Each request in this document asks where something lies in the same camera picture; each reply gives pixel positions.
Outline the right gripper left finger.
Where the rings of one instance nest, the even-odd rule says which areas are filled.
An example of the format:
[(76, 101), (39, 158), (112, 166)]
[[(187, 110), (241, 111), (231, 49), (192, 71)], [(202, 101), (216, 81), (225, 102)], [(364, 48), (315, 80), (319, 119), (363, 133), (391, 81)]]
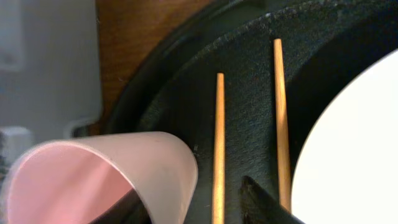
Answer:
[(151, 224), (152, 221), (137, 192), (132, 189), (90, 224)]

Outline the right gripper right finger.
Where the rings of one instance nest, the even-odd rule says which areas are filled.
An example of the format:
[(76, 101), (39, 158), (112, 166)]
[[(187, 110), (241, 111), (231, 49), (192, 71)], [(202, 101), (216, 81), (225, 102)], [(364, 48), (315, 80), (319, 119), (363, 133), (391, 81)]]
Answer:
[(282, 208), (254, 179), (243, 176), (239, 190), (243, 224), (302, 224)]

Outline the pink plastic cup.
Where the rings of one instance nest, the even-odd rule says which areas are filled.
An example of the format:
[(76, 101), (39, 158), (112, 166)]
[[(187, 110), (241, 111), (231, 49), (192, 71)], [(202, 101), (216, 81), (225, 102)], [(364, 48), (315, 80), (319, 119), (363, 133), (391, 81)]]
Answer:
[(165, 132), (49, 141), (11, 166), (4, 223), (89, 223), (128, 192), (152, 223), (183, 223), (198, 179), (191, 149)]

